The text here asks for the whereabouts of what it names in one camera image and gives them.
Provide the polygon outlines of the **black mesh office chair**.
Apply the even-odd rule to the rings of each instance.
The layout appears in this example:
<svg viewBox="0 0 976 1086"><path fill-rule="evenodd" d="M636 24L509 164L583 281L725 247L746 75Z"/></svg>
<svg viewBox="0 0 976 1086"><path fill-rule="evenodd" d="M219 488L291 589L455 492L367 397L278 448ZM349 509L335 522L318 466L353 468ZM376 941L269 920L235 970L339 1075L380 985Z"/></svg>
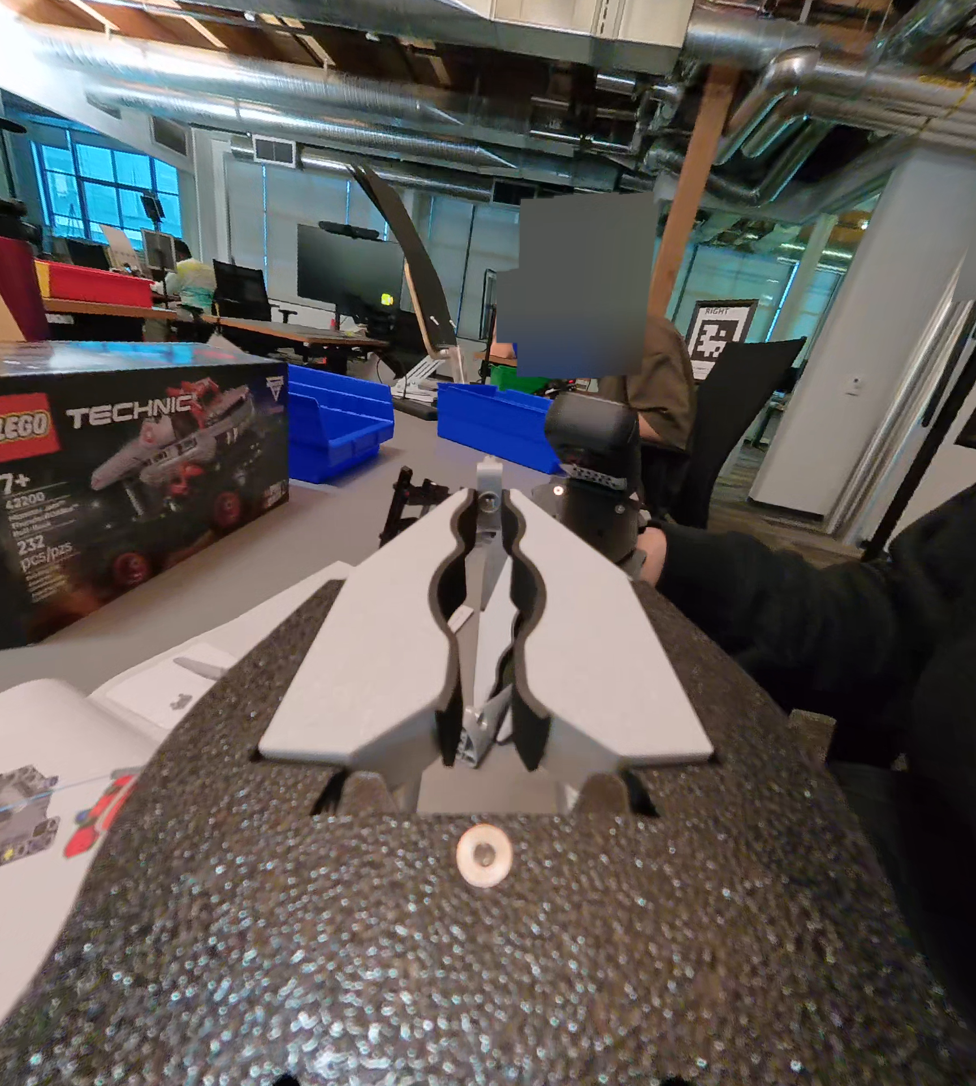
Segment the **black mesh office chair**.
<svg viewBox="0 0 976 1086"><path fill-rule="evenodd" d="M776 392L804 338L764 343L728 343L698 386L696 422L683 481L670 507L679 525L705 528L720 470L756 416Z"/></svg>

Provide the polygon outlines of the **wooden post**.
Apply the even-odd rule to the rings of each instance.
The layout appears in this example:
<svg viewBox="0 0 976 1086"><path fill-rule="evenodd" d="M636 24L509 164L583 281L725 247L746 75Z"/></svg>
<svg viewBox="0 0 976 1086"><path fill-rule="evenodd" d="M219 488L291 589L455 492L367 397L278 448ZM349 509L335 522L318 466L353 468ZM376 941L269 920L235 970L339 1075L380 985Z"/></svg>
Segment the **wooden post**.
<svg viewBox="0 0 976 1086"><path fill-rule="evenodd" d="M670 306L738 78L739 71L724 64L712 64L707 73L697 119L679 174L676 193L671 200L652 266L647 311L658 318L666 317Z"/></svg>

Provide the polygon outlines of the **wooden office desk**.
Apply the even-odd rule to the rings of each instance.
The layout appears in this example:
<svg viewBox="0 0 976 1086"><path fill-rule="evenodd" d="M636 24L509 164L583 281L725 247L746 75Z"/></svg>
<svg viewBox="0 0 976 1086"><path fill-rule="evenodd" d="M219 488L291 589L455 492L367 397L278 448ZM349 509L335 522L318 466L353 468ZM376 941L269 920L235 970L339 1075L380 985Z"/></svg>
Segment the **wooden office desk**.
<svg viewBox="0 0 976 1086"><path fill-rule="evenodd" d="M345 348L346 350L386 350L391 343L383 339L366 337L365 334L340 333L294 324L256 321L246 318L229 318L217 315L201 315L200 323L227 331L250 333L270 340L291 343L294 346L310 348Z"/></svg>

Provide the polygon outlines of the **large black monitor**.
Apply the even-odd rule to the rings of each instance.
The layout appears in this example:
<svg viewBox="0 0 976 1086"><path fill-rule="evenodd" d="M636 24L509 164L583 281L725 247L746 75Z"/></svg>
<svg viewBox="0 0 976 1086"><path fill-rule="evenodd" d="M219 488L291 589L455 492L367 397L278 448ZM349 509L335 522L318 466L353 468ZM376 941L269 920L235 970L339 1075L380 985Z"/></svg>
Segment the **large black monitor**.
<svg viewBox="0 0 976 1086"><path fill-rule="evenodd" d="M367 323L400 311L404 255L395 242L300 224L295 278L301 299Z"/></svg>

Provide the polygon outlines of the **black toy brick frame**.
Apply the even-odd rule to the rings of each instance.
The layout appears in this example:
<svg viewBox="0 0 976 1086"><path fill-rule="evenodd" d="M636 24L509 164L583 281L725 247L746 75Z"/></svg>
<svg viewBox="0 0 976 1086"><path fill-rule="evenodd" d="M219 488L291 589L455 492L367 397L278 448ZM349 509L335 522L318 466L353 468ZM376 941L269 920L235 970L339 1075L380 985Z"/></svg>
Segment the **black toy brick frame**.
<svg viewBox="0 0 976 1086"><path fill-rule="evenodd" d="M386 510L383 530L378 536L378 547L384 548L394 538L423 518L452 496L452 490L444 484L424 477L420 482L413 479L408 465L400 468L392 487L392 497Z"/></svg>

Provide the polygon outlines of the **white metal stand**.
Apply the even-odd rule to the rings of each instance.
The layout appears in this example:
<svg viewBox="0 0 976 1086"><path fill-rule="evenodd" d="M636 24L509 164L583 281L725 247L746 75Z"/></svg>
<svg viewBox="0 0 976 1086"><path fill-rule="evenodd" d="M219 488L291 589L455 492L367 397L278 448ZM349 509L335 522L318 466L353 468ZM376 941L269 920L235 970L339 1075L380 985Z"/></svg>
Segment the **white metal stand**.
<svg viewBox="0 0 976 1086"><path fill-rule="evenodd" d="M462 348L443 348L438 354L427 354L409 372L390 387L395 404L438 405L440 386L464 386L468 383L467 366Z"/></svg>

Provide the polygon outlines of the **silver ventilation duct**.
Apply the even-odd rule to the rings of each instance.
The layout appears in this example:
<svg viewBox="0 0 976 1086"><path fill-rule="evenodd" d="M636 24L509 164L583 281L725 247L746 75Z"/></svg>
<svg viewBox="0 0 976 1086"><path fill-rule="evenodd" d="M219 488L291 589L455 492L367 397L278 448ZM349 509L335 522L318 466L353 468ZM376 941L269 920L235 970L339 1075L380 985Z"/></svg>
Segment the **silver ventilation duct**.
<svg viewBox="0 0 976 1086"><path fill-rule="evenodd" d="M416 130L466 135L502 146L540 141L611 154L632 152L637 113L625 111L628 129L607 132L607 118L550 117L533 99L509 101L424 85L362 77L289 62L248 58L132 37L26 23L31 53L83 73L101 86L139 86L198 92L258 105L310 106L324 113L363 116Z"/></svg>

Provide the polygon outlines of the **person's right hand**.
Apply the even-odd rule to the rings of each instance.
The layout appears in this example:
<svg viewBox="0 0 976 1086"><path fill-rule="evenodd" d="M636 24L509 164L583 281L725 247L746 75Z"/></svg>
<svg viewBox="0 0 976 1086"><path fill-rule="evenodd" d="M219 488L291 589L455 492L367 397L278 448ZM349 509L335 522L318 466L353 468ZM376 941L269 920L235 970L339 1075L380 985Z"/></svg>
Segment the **person's right hand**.
<svg viewBox="0 0 976 1086"><path fill-rule="evenodd" d="M636 550L642 556L639 580L650 588L658 588L666 570L668 544L671 529L676 528L669 522L649 522L637 536Z"/></svg>

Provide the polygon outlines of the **black and white marker poster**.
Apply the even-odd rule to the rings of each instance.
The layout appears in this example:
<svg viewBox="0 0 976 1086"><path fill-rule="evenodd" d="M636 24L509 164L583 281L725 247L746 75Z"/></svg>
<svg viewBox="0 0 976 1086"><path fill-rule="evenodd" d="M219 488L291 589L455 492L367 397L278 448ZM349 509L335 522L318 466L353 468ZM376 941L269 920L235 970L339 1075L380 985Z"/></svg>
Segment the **black and white marker poster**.
<svg viewBox="0 0 976 1086"><path fill-rule="evenodd" d="M758 299L699 300L693 306L685 346L696 383L712 372L730 343L740 343L748 334L758 308Z"/></svg>

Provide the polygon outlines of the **curved black panel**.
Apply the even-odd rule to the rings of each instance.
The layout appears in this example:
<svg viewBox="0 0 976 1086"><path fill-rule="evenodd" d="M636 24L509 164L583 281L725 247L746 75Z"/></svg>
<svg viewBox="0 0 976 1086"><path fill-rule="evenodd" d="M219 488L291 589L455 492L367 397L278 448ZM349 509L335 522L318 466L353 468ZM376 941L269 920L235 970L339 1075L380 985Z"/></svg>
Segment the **curved black panel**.
<svg viewBox="0 0 976 1086"><path fill-rule="evenodd" d="M434 359L457 346L455 325L436 268L413 224L397 191L375 171L359 164L348 173L373 203L400 244L413 310L424 343L424 353Z"/></svg>

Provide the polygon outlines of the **grey toy brick panel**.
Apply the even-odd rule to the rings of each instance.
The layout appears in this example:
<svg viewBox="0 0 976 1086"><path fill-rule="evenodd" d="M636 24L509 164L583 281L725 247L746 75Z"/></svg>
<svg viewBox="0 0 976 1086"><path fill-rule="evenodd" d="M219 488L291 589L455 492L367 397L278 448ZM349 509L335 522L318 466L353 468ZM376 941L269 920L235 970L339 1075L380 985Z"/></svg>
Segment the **grey toy brick panel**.
<svg viewBox="0 0 976 1086"><path fill-rule="evenodd" d="M487 455L476 471L476 536L465 571L467 599L451 621L462 662L462 733L458 763L478 768L508 727L514 691L509 661L516 608L512 564L503 541L503 465Z"/></svg>

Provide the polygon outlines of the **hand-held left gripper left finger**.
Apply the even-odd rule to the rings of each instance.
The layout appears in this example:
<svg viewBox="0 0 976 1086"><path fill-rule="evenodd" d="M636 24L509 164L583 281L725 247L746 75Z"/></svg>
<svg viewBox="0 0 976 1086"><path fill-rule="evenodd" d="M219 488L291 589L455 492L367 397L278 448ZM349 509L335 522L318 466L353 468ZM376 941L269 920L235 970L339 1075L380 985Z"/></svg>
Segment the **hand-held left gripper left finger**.
<svg viewBox="0 0 976 1086"><path fill-rule="evenodd" d="M424 770L462 734L459 642L472 490L462 488L346 577L259 740L259 757L382 778L415 810Z"/></svg>

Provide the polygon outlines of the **person's right forearm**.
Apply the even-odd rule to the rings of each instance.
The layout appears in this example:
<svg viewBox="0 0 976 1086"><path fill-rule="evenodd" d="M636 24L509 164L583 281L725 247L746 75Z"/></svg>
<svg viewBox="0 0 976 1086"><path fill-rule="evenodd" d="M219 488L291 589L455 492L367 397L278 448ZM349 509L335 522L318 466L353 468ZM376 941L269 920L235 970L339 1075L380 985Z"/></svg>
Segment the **person's right forearm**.
<svg viewBox="0 0 976 1086"><path fill-rule="evenodd" d="M785 710L867 718L918 679L914 608L892 561L819 568L755 536L676 525L655 589Z"/></svg>

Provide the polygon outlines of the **person's black embroidered sweatshirt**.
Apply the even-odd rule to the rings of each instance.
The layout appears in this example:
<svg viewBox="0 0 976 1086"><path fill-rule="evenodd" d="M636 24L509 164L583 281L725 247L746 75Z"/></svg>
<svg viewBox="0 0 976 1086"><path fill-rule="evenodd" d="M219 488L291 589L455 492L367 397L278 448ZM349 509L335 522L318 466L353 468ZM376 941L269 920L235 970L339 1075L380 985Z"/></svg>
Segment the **person's black embroidered sweatshirt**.
<svg viewBox="0 0 976 1086"><path fill-rule="evenodd" d="M908 929L976 1034L976 483L870 568L888 577L910 669L876 738L905 767L837 774Z"/></svg>

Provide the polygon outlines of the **white instruction booklet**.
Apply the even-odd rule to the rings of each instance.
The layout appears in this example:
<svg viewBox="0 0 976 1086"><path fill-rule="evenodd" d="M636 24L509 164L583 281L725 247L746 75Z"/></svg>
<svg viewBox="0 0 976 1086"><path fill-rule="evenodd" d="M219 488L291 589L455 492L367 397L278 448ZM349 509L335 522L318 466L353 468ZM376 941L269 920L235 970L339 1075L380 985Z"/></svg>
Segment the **white instruction booklet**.
<svg viewBox="0 0 976 1086"><path fill-rule="evenodd" d="M0 1023L43 967L145 763L243 654L213 634L92 694L53 679L0 694Z"/></svg>

